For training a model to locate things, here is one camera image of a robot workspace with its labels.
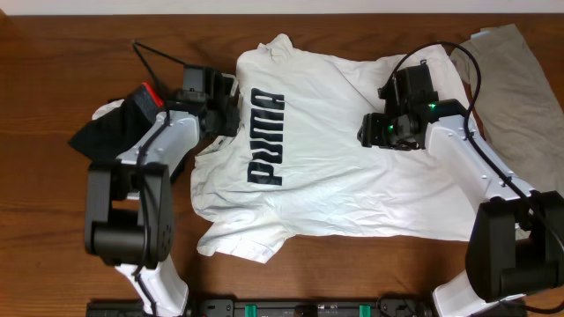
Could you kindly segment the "white printed t-shirt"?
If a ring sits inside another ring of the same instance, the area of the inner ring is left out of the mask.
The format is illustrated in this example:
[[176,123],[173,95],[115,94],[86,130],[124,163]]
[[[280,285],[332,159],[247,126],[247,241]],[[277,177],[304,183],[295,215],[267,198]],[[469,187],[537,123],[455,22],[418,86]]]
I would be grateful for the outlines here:
[[265,263],[296,235],[467,241],[475,210],[425,150],[363,147],[363,116],[397,65],[426,61],[443,100],[465,101],[445,50],[355,62],[297,49],[285,34],[236,63],[241,126],[195,159],[191,202],[211,222],[200,254]]

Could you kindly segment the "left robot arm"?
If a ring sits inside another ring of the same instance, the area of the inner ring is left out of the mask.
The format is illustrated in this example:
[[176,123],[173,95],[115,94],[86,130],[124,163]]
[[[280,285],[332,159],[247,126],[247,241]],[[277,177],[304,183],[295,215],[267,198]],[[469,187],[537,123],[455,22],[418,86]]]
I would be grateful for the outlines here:
[[85,247],[125,276],[134,300],[94,300],[89,316],[186,316],[189,287],[170,252],[174,242],[171,177],[206,136],[239,126],[238,81],[225,73],[209,84],[190,79],[168,100],[142,84],[128,100],[151,127],[111,162],[88,170]]

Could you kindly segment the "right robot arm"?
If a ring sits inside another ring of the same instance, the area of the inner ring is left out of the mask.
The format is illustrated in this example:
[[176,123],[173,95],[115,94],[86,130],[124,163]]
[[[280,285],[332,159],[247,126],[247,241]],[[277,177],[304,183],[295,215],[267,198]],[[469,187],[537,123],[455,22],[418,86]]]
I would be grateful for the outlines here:
[[514,175],[471,127],[458,100],[364,115],[365,147],[425,150],[445,167],[475,210],[464,271],[433,292],[439,316],[471,316],[563,285],[563,198]]

